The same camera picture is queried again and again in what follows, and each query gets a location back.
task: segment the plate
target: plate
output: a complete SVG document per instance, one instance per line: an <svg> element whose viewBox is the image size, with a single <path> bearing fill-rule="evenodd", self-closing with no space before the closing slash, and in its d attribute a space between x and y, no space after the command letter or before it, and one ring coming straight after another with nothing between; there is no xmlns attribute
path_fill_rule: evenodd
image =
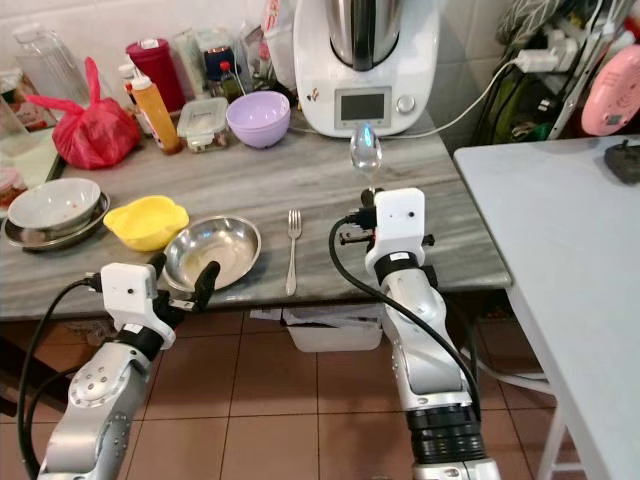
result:
<svg viewBox="0 0 640 480"><path fill-rule="evenodd" d="M192 292L200 272L215 260L215 289L240 280L258 259L262 240L254 224L240 217L210 217L182 230L165 248L164 276L173 288Z"/></svg>
<svg viewBox="0 0 640 480"><path fill-rule="evenodd" d="M89 223L79 230L64 236L57 236L55 232L43 232L22 228L11 223L9 218L5 218L2 224L2 231L9 244L22 247L24 250L39 252L67 248L81 242L98 230L102 225L103 217L107 211L109 211L110 205L111 199L109 195L104 192L100 193L100 198L91 214Z"/></svg>

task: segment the white table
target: white table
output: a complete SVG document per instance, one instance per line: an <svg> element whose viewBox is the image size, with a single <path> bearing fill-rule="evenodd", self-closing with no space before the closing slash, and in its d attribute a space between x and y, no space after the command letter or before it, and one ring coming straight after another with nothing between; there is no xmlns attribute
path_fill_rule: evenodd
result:
<svg viewBox="0 0 640 480"><path fill-rule="evenodd" d="M604 164L624 138L455 153L593 480L640 478L640 184Z"/></svg>

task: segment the small jar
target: small jar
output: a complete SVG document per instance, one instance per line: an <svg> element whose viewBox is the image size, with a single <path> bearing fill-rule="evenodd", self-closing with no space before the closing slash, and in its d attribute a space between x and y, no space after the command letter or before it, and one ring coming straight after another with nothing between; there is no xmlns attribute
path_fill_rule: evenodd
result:
<svg viewBox="0 0 640 480"><path fill-rule="evenodd" d="M20 171L15 167L0 167L0 208L9 208L22 192L27 191Z"/></svg>

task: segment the purple bowl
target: purple bowl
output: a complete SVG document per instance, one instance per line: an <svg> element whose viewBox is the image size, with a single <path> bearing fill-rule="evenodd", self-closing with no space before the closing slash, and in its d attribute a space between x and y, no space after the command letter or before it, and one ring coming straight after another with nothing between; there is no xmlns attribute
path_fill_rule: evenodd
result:
<svg viewBox="0 0 640 480"><path fill-rule="evenodd" d="M274 145L278 142L282 137L284 137L285 133L287 133L287 129L289 128L289 119L286 118L286 121L278 122L276 125L272 127L266 127L258 130L237 130L231 126L231 130L245 145L249 145L254 148L266 148Z"/></svg>
<svg viewBox="0 0 640 480"><path fill-rule="evenodd" d="M288 118L289 100L278 92L253 92L235 100L227 109L227 122L232 129L265 128Z"/></svg>

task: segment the red plastic bag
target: red plastic bag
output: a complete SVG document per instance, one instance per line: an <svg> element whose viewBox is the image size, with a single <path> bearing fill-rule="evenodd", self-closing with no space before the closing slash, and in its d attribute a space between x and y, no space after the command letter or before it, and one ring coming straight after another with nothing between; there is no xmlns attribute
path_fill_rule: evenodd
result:
<svg viewBox="0 0 640 480"><path fill-rule="evenodd" d="M41 107L64 110L64 117L53 130L58 153L74 167L93 170L120 162L140 141L135 121L113 98L100 100L98 68L92 58L84 62L91 104L85 110L71 100L27 95Z"/></svg>

